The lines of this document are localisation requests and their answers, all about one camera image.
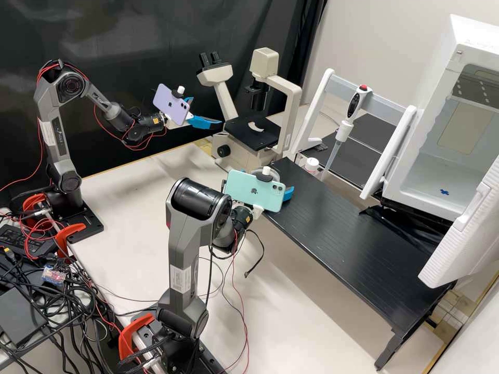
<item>mint green smartphone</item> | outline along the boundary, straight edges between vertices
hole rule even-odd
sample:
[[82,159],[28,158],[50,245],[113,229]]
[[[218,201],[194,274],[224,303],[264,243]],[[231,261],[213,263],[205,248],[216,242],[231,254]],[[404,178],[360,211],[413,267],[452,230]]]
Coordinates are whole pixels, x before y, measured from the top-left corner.
[[259,205],[273,212],[281,210],[285,191],[286,186],[283,183],[263,182],[254,175],[237,170],[229,172],[224,190],[233,200]]

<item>beige microscope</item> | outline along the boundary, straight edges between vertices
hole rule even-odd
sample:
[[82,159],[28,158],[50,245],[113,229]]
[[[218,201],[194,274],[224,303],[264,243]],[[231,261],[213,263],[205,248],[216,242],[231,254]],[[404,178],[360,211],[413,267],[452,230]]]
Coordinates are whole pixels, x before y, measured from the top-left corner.
[[214,87],[225,119],[224,132],[213,135],[212,156],[224,170],[253,170],[282,158],[290,147],[296,113],[301,98],[301,88],[277,75],[279,54],[270,48],[253,51],[249,71],[253,82],[246,87],[252,94],[251,108],[262,111],[265,108],[269,87],[286,95],[286,106],[281,126],[261,114],[239,117],[226,81],[232,76],[232,66],[224,63],[218,53],[200,55],[203,64],[198,72],[203,86]]

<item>table leg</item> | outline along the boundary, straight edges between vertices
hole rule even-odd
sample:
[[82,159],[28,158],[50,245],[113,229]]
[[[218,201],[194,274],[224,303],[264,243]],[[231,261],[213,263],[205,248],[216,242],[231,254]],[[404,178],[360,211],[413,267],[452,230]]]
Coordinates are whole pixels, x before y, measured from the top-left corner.
[[400,348],[402,343],[404,342],[403,338],[400,338],[397,335],[394,335],[388,344],[386,345],[385,350],[379,355],[378,359],[374,363],[376,370],[379,371],[383,368],[383,366],[390,360],[393,354]]

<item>black bench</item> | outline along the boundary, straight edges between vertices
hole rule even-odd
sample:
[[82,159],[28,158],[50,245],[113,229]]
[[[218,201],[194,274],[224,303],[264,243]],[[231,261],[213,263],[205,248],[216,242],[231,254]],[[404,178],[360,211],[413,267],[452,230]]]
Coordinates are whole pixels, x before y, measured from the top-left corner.
[[427,287],[417,275],[428,252],[362,214],[288,158],[271,166],[295,192],[280,212],[266,212],[267,218],[392,327],[394,336],[375,362],[380,370],[452,284]]

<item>smartphone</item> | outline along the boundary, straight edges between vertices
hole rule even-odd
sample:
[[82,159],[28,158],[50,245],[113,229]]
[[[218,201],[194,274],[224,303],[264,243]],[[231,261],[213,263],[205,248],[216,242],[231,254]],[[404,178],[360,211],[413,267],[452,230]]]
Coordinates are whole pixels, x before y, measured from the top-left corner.
[[286,186],[283,183],[263,182],[254,175],[238,170],[229,172],[224,190],[233,200],[259,205],[273,212],[281,210],[285,191]]
[[178,126],[182,126],[190,109],[189,103],[185,102],[183,98],[173,96],[172,90],[163,83],[158,85],[152,103]]

